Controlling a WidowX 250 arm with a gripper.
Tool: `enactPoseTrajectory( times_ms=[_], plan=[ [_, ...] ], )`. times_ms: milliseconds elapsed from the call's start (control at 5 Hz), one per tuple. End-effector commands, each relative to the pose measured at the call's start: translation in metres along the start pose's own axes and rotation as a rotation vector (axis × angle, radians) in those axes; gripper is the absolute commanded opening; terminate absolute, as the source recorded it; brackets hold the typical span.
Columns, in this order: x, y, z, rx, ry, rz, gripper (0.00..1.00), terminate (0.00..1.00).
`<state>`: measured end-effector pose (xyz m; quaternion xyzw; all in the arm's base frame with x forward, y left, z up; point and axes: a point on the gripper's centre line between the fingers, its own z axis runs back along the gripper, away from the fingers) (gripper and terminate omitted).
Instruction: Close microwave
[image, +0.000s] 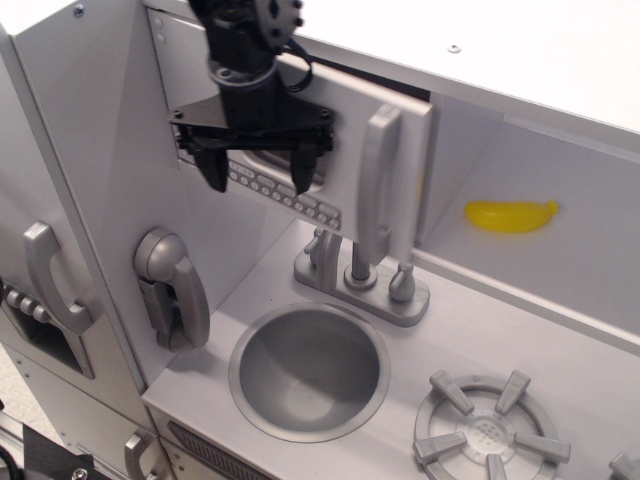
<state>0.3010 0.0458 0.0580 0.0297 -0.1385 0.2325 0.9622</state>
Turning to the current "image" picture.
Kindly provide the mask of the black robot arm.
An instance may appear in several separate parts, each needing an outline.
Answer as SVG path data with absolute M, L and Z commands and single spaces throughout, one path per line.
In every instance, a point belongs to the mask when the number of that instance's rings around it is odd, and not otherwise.
M 310 58 L 292 38 L 303 20 L 299 1 L 193 1 L 209 46 L 208 66 L 218 95 L 176 109 L 170 122 L 213 189 L 227 188 L 230 150 L 284 151 L 297 193 L 308 191 L 317 160 L 333 148 L 334 113 L 299 98 L 311 71 L 294 85 L 277 57 Z

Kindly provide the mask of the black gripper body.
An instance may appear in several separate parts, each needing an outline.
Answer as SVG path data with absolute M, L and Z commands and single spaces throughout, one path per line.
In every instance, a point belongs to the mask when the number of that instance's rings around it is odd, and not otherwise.
M 252 91 L 222 88 L 174 109 L 169 121 L 179 148 L 200 163 L 220 163 L 231 150 L 295 152 L 303 146 L 320 157 L 334 144 L 334 112 L 288 92 L 279 79 Z

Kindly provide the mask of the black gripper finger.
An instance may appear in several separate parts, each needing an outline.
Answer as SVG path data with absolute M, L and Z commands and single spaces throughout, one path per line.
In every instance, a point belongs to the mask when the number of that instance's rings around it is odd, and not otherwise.
M 194 154 L 197 168 L 207 184 L 221 193 L 227 191 L 229 161 L 225 150 L 202 150 Z
M 290 171 L 296 193 L 303 194 L 307 192 L 311 186 L 315 172 L 314 144 L 301 143 L 298 148 L 291 153 Z

